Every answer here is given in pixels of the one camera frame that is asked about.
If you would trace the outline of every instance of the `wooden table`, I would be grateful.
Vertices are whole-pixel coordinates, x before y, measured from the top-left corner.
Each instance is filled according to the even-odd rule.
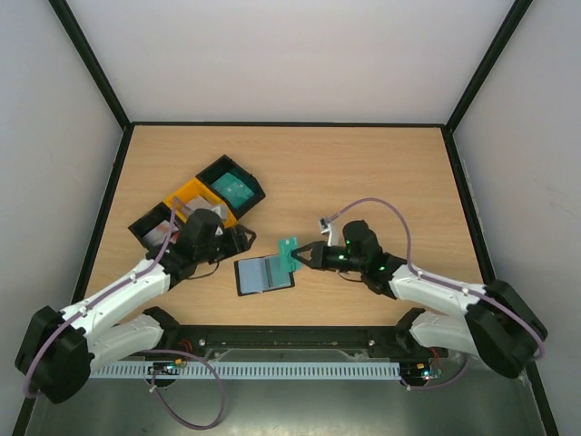
[[[127,226],[222,154],[253,173],[266,193],[241,219],[258,234],[256,243],[224,261],[212,277],[182,282],[143,308],[158,305],[183,324],[396,323],[413,303],[378,296],[334,272],[302,268],[292,289],[244,297],[236,293],[234,260],[276,253],[277,241],[288,236],[298,236],[300,244],[324,239],[318,218],[365,196],[388,200],[403,212],[412,231],[415,264],[481,282],[439,129],[137,126],[87,295],[143,258],[144,250]],[[338,224],[355,219],[368,222],[385,251],[405,257],[405,234],[388,208],[362,204]],[[201,266],[196,274],[210,269]]]

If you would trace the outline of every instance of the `gray floor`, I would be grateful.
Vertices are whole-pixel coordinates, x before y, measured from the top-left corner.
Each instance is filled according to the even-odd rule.
[[[227,381],[228,414],[207,435],[544,435],[527,381],[471,369],[441,391],[396,381]],[[177,381],[165,396],[184,419],[218,410],[213,381]],[[91,380],[61,405],[37,402],[27,435],[189,435],[141,380]]]

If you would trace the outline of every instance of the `cable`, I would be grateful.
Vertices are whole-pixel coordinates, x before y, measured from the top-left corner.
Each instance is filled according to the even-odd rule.
[[[172,214],[170,216],[170,225],[168,227],[167,233],[165,234],[165,238],[163,240],[163,244],[162,244],[162,248],[160,249],[160,252],[157,253],[157,256],[155,256],[155,259],[147,268],[145,268],[143,271],[139,271],[137,274],[135,274],[135,279],[139,279],[140,277],[143,277],[145,274],[150,273],[153,270],[153,268],[155,268],[157,266],[157,264],[160,262],[160,260],[162,259],[162,256],[165,253],[165,250],[167,249],[167,246],[170,243],[170,239],[172,238],[173,222],[175,221],[175,210],[177,208],[177,203],[178,203],[176,201],[176,198],[177,197],[173,197],[173,206],[172,206]],[[41,359],[43,358],[43,356],[46,353],[46,351],[48,350],[48,348],[56,340],[56,338],[58,338],[59,335],[67,327],[69,327],[73,322],[75,322],[76,320],[81,318],[83,316],[84,312],[86,313],[86,312],[90,311],[94,306],[96,306],[97,304],[102,302],[105,298],[110,296],[112,293],[119,291],[125,285],[127,285],[131,282],[133,282],[133,281],[129,277],[121,282],[118,282],[115,286],[112,286],[111,289],[108,289],[106,292],[104,292],[103,294],[101,294],[97,298],[95,298],[92,302],[89,302],[86,306],[84,306],[83,312],[79,311],[79,312],[75,313],[68,320],[66,320],[61,325],[59,325],[58,328],[53,332],[53,334],[51,334],[48,337],[48,339],[40,347],[40,350],[38,350],[38,353],[33,358],[33,361],[30,363],[30,366],[28,367],[28,371],[26,372],[25,384],[23,386],[23,394],[25,395],[26,398],[38,398],[40,396],[40,392],[30,392],[30,384],[32,383],[33,374],[34,374],[34,371],[36,370],[36,367],[40,363]]]
[[[462,364],[462,368],[460,368],[460,371],[458,371],[458,373],[454,377],[452,377],[448,381],[444,381],[443,383],[435,384],[433,386],[411,386],[405,380],[403,380],[403,379],[400,379],[400,380],[401,380],[401,384],[403,384],[408,391],[433,391],[435,389],[446,388],[446,387],[451,386],[452,384],[456,383],[466,373],[469,366],[470,366],[470,359],[468,358],[468,356],[465,356],[464,363]]]
[[[458,291],[458,292],[464,293],[464,289],[462,286],[458,286],[457,284],[443,281],[443,280],[439,279],[438,277],[433,277],[430,274],[426,274],[426,273],[416,269],[415,265],[411,261],[411,231],[409,230],[409,226],[408,226],[408,223],[406,222],[406,219],[403,217],[403,215],[398,210],[398,208],[395,207],[393,204],[388,203],[385,200],[375,198],[375,197],[361,198],[361,199],[357,200],[356,202],[353,202],[353,203],[347,205],[346,207],[344,207],[343,209],[341,209],[340,211],[338,211],[337,213],[332,215],[330,217],[330,221],[332,221],[332,222],[335,221],[337,218],[339,218],[345,212],[347,212],[350,208],[352,208],[358,204],[365,203],[365,202],[381,203],[385,206],[388,206],[388,208],[394,214],[396,214],[398,216],[399,220],[401,221],[401,224],[403,225],[404,230],[406,231],[406,237],[408,238],[408,249],[406,252],[406,258],[408,261],[408,268],[416,277],[418,277],[420,280],[423,279],[423,280],[426,280],[428,282],[432,282],[432,283],[438,284],[440,286],[444,286],[445,288],[449,288],[452,291]],[[535,342],[537,343],[537,347],[538,347],[538,354],[537,354],[537,356],[535,356],[533,358],[533,360],[538,361],[539,359],[541,359],[545,355],[545,344],[543,343],[543,340],[540,338],[540,336],[537,334],[537,332],[535,332],[535,330],[531,326],[529,326],[525,321],[523,321],[516,313],[512,312],[510,309],[508,309],[507,307],[505,307],[501,303],[497,302],[493,298],[488,297],[487,295],[485,295],[482,292],[474,291],[472,289],[467,289],[467,293],[469,295],[478,297],[480,300],[483,300],[484,302],[487,302],[488,304],[499,309],[506,316],[508,316],[510,319],[512,319],[514,322],[516,322],[518,325],[520,325],[535,340]]]
[[[210,277],[212,274],[214,274],[216,271],[218,271],[218,268],[220,268],[220,261],[216,262],[216,267],[213,269],[213,271],[208,272],[207,274],[199,275],[197,277],[188,277],[185,280],[197,280],[197,279],[203,279],[204,277]]]
[[[216,372],[216,370],[214,370],[212,368],[212,366],[207,361],[205,361],[204,359],[202,359],[198,356],[190,354],[188,352],[178,352],[176,350],[143,350],[142,352],[149,353],[149,354],[177,354],[179,356],[187,357],[188,359],[191,359],[193,361],[197,361],[197,362],[201,363],[203,366],[205,366],[206,368],[208,368],[208,370],[212,373],[212,375],[214,376],[214,379],[218,383],[218,387],[220,388],[221,403],[220,403],[220,411],[218,411],[218,415],[216,416],[216,419],[207,425],[197,425],[197,424],[192,424],[191,422],[187,422],[185,419],[178,416],[178,414],[175,411],[173,411],[173,409],[170,407],[170,405],[167,403],[167,401],[163,398],[159,389],[157,389],[157,386],[155,386],[155,377],[157,375],[159,375],[159,370],[153,373],[152,382],[151,382],[152,388],[150,389],[150,391],[155,393],[157,398],[162,402],[164,409],[167,410],[167,412],[170,414],[170,416],[172,416],[172,418],[174,418],[177,422],[179,422],[181,425],[183,425],[184,427],[186,427],[188,429],[191,429],[191,430],[209,430],[209,429],[213,429],[214,427],[216,427],[220,423],[220,421],[222,420],[222,417],[224,415],[224,412],[226,411],[226,400],[227,400],[226,388],[224,387],[224,382],[220,378],[220,376],[218,375],[218,372]]]
[[[431,347],[430,350],[434,353],[434,361],[436,361],[438,367],[444,371],[444,365],[442,365],[442,360],[439,358],[438,351],[434,347]]]
[[[347,277],[345,277],[343,274],[341,274],[341,271],[337,271],[337,274],[339,275],[339,277],[343,280],[346,280],[347,282],[354,282],[354,283],[363,283],[362,280],[355,280],[355,279],[348,279]]]

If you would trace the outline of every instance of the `white cable tray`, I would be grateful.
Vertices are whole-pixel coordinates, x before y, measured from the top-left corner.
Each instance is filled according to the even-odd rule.
[[[152,362],[116,362],[91,375],[92,379],[142,379],[153,372]],[[212,362],[224,380],[399,380],[399,364],[389,362]],[[189,362],[184,369],[158,379],[213,379],[201,363]]]

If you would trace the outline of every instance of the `white wall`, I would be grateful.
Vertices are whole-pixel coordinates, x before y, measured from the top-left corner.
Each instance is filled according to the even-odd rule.
[[[137,121],[445,123],[513,0],[69,0]]]
[[[537,0],[457,130],[497,276],[549,331],[538,367],[581,434],[581,2]]]
[[[3,2],[0,59],[0,434],[11,434],[20,341],[34,312],[70,301],[121,129],[48,2]]]

